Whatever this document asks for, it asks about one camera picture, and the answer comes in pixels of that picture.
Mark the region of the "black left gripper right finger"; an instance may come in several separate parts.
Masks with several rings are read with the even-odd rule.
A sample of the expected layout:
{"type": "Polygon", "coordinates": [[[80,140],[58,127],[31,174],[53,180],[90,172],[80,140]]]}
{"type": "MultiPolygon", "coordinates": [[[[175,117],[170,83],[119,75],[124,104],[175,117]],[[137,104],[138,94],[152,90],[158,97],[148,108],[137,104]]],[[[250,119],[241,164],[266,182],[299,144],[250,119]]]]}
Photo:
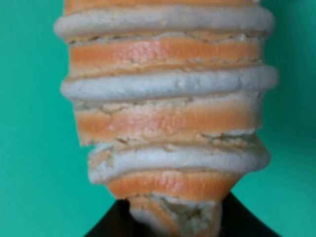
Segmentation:
{"type": "Polygon", "coordinates": [[[222,202],[221,237],[280,237],[252,214],[232,193],[222,202]]]}

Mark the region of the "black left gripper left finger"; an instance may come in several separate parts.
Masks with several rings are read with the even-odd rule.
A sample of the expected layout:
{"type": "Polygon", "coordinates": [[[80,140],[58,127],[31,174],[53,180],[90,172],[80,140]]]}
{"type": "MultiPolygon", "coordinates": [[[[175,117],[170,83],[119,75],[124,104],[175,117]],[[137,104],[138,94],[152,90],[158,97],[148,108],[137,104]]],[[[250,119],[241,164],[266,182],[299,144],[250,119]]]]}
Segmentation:
{"type": "Polygon", "coordinates": [[[85,237],[147,237],[148,228],[129,212],[127,200],[117,200],[85,237]]]}

